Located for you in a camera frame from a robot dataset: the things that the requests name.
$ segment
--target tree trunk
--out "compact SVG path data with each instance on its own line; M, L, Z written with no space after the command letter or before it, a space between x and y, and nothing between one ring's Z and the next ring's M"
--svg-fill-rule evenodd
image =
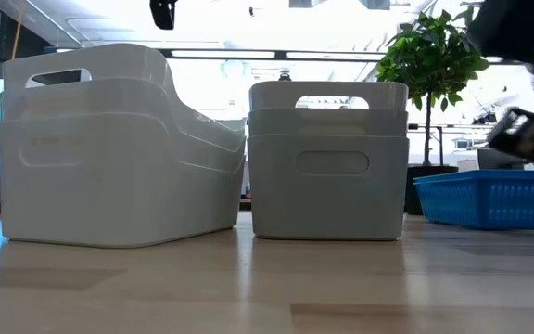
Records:
M424 166L431 166L430 162L430 122L432 119L432 90L426 97L426 141L424 142Z

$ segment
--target blue plastic basket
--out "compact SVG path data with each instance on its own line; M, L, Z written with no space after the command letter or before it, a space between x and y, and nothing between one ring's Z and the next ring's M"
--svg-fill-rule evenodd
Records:
M471 171L415 179L428 221L534 229L534 171Z

